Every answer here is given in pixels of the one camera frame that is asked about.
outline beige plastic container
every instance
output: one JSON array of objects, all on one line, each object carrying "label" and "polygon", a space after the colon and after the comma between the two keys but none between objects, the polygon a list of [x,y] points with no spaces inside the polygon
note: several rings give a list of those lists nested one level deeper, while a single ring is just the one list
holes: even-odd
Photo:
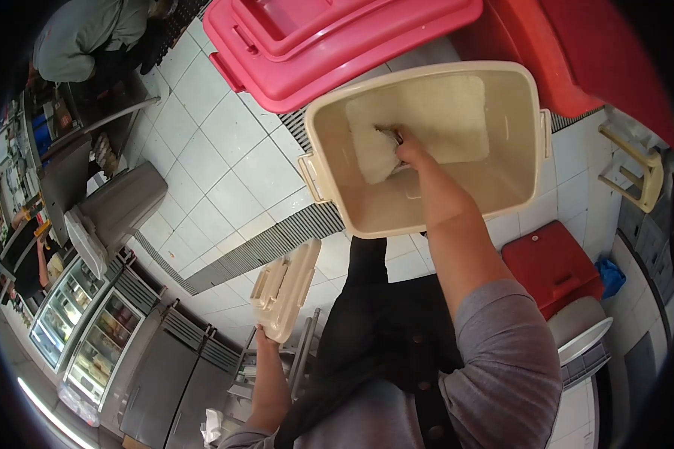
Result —
[{"label": "beige plastic container", "polygon": [[288,340],[305,304],[321,248],[322,241],[311,238],[259,272],[250,303],[255,322],[264,327],[268,338],[278,343]]},{"label": "beige plastic container", "polygon": [[418,176],[413,169],[385,182],[367,184],[359,171],[346,104],[374,89],[428,78],[478,76],[485,84],[489,154],[481,160],[443,167],[476,200],[485,219],[524,208],[539,189],[542,161],[551,157],[549,111],[539,110],[531,73],[515,62],[469,61],[428,65],[362,81],[317,98],[307,107],[305,126],[313,151],[297,159],[315,202],[334,201],[345,227],[360,238],[379,238],[425,229]]}]

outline forearm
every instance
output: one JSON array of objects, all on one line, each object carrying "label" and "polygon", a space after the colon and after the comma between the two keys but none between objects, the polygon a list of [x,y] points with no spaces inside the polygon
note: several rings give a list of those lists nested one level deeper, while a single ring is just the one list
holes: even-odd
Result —
[{"label": "forearm", "polygon": [[477,287],[512,274],[492,245],[474,199],[432,157],[416,167],[429,247],[450,316]]},{"label": "forearm", "polygon": [[37,248],[37,266],[40,276],[40,285],[45,287],[50,283],[50,278],[47,275],[47,261],[45,260],[45,253],[42,248]]},{"label": "forearm", "polygon": [[273,433],[292,406],[277,346],[257,350],[257,377],[252,391],[252,416],[247,424]]}]

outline person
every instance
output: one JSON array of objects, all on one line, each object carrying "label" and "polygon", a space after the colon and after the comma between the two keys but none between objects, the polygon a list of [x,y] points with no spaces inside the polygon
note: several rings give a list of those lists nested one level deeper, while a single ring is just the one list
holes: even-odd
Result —
[{"label": "person", "polygon": [[[160,0],[158,5],[172,0]],[[37,37],[28,69],[28,85],[44,79],[76,83],[81,99],[104,95],[142,64],[147,74],[158,57],[164,33],[148,21],[154,0],[70,0]]]},{"label": "person", "polygon": [[[13,217],[8,228],[6,242],[17,232],[20,223],[25,220],[26,212],[18,211]],[[6,259],[14,266],[20,256],[35,237],[34,232],[38,229],[37,218],[28,220],[26,226],[20,231],[16,240],[10,246]],[[9,288],[14,288],[23,298],[33,297],[37,292],[47,288],[50,280],[47,273],[47,262],[57,253],[60,248],[48,236],[40,236],[26,254],[20,266],[14,271],[15,282]]]},{"label": "person", "polygon": [[436,275],[388,283],[386,239],[353,237],[342,293],[292,403],[258,327],[252,415],[220,449],[544,448],[561,397],[556,345],[470,195],[403,126]]}]

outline gray shirt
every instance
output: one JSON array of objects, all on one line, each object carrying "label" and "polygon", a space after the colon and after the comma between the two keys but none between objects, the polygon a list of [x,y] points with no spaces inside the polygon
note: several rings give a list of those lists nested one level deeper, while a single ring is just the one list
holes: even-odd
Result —
[{"label": "gray shirt", "polygon": [[[554,339],[534,300],[513,280],[462,301],[454,320],[464,368],[439,388],[464,448],[544,448],[562,383]],[[274,435],[243,426],[220,449],[272,449]],[[423,448],[414,398],[375,380],[295,441],[308,448]]]},{"label": "gray shirt", "polygon": [[131,48],[147,26],[150,0],[70,0],[47,21],[35,41],[32,64],[48,81],[79,83],[90,77],[90,53]]}]

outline hand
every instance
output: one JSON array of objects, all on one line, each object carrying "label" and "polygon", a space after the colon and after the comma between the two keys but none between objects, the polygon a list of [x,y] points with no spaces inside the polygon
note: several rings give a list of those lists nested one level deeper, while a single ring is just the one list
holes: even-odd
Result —
[{"label": "hand", "polygon": [[397,147],[397,157],[412,165],[415,170],[419,170],[422,162],[431,158],[430,154],[406,126],[396,126],[395,130],[400,133],[403,140],[402,144]]},{"label": "hand", "polygon": [[279,347],[279,343],[274,340],[270,340],[266,335],[264,335],[264,328],[261,324],[256,325],[257,332],[254,337],[257,340],[257,352],[262,351],[276,351]]}]

